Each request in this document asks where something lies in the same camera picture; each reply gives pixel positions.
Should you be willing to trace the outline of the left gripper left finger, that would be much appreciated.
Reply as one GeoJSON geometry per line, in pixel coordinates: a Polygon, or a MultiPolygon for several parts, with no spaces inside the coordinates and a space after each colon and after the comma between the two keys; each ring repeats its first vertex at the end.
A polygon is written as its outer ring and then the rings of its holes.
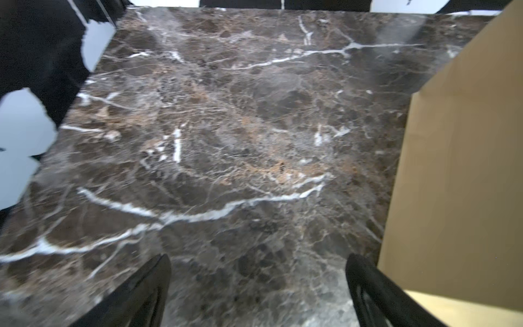
{"type": "Polygon", "coordinates": [[[156,255],[72,326],[160,326],[170,285],[171,263],[156,255]]]}

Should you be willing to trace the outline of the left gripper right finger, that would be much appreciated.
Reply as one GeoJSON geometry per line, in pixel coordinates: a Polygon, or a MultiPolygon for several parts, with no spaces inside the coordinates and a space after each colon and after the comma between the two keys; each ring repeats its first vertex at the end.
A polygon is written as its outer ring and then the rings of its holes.
{"type": "Polygon", "coordinates": [[[345,275],[361,326],[444,326],[364,256],[352,253],[345,275]]]}

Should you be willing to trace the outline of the brown paper bag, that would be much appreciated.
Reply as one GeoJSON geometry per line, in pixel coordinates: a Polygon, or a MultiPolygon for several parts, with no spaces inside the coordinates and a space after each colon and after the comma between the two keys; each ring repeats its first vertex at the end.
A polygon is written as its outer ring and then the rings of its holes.
{"type": "Polygon", "coordinates": [[[400,287],[522,310],[522,2],[411,98],[379,257],[400,287]]]}

